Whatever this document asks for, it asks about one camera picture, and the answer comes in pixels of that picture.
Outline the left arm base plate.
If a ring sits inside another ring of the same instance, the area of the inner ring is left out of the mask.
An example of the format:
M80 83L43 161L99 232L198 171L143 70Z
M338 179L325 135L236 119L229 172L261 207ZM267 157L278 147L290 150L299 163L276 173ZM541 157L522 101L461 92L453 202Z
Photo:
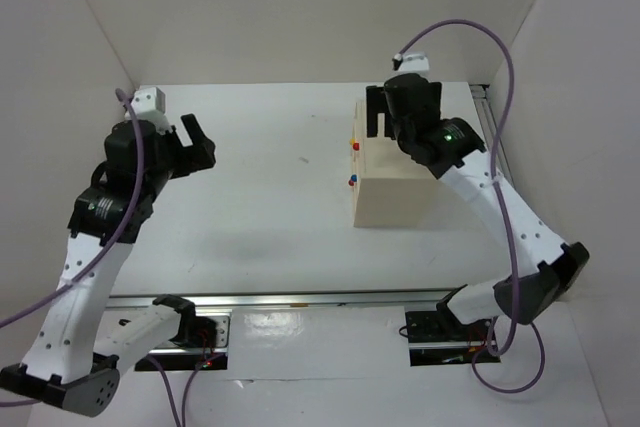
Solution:
M135 364L136 371L154 370L154 359L165 371L193 371L204 364L204 370L225 370L228 364L230 315L214 313L197 315L189 327L152 349L147 358Z

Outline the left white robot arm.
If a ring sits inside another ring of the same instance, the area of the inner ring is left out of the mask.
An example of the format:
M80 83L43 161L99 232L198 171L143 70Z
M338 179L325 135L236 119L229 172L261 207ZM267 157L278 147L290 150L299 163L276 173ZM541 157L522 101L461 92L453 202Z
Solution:
M215 321L171 294L154 299L110 335L97 336L115 280L162 189L171 179L215 165L215 144L196 117L187 114L181 121L189 145L181 143L175 128L161 131L143 119L120 122L106 137L106 159L76 198L69 220L62 293L48 302L23 359L2 368L2 389L95 417L113 400L121 377L157 346L199 348L215 341Z

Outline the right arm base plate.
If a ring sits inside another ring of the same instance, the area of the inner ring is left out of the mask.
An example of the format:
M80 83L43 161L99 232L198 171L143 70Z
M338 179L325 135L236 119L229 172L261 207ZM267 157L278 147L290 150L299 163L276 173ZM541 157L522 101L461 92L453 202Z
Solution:
M412 367L499 363L486 351L489 320L446 326L436 311L407 311L398 334L408 341Z

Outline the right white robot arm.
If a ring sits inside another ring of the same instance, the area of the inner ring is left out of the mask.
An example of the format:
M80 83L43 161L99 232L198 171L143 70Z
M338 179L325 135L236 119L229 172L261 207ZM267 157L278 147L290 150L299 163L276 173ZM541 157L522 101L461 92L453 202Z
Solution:
M504 178L484 141L459 117L441 113L443 86L405 73L366 89L366 132L382 132L414 163L455 192L497 242L504 242L511 273L464 285L437 305L436 326L460 338L472 323L505 315L530 325L574 284L590 253L569 243L537 216Z

